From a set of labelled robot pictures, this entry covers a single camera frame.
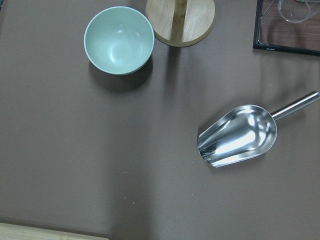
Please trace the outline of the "wooden cup rack stand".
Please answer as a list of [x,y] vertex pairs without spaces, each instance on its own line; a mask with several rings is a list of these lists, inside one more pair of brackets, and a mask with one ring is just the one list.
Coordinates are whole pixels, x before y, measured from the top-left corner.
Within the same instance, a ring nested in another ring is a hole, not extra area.
[[173,47],[189,47],[212,30],[216,17],[213,0],[148,0],[145,15],[155,37]]

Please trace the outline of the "black framed wooden tray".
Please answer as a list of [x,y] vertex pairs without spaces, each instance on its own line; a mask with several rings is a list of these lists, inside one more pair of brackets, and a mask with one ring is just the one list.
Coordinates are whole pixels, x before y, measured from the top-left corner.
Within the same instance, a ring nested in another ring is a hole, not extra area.
[[320,13],[301,22],[284,20],[279,0],[258,0],[253,48],[304,55],[320,55]]

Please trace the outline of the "bamboo cutting board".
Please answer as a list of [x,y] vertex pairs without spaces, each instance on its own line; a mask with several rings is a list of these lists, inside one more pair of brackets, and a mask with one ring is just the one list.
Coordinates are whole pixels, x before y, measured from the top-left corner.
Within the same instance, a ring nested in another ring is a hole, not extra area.
[[91,236],[65,231],[1,223],[1,240],[107,240],[105,237]]

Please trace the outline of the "steel ice scoop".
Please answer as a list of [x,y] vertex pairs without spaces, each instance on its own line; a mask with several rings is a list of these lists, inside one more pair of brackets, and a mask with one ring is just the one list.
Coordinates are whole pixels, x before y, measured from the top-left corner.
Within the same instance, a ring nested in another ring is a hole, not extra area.
[[273,113],[258,105],[238,106],[199,135],[197,150],[215,168],[258,157],[274,145],[277,121],[319,99],[313,91]]

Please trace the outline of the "mint green bowl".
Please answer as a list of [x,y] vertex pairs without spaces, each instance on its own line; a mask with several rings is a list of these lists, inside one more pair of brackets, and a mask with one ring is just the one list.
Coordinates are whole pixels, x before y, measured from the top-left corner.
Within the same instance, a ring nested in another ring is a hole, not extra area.
[[96,14],[83,37],[89,61],[99,70],[118,76],[141,69],[151,57],[154,44],[149,20],[127,6],[113,6]]

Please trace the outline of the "clear glass on tray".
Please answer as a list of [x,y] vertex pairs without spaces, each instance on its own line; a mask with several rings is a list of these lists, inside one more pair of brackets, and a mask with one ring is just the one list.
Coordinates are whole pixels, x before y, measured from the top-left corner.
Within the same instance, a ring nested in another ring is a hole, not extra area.
[[290,23],[302,23],[320,13],[319,0],[280,0],[280,16]]

